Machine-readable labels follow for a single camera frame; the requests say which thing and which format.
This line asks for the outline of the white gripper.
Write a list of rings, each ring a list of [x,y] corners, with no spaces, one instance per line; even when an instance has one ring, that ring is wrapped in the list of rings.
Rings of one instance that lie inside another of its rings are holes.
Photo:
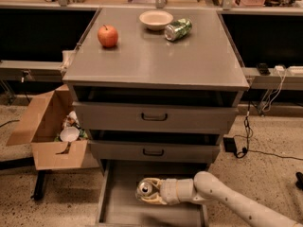
[[[166,179],[145,178],[140,182],[142,193],[153,193],[160,190],[160,196],[154,198],[141,197],[140,200],[154,205],[173,205],[180,202],[191,202],[195,195],[192,179]]]

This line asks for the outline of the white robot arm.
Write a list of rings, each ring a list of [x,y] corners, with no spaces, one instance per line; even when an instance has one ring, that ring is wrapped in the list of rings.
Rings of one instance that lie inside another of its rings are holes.
[[[144,178],[136,188],[136,197],[149,204],[162,205],[181,202],[203,205],[208,201],[219,201],[251,227],[303,227],[232,190],[207,171],[198,172],[192,179]]]

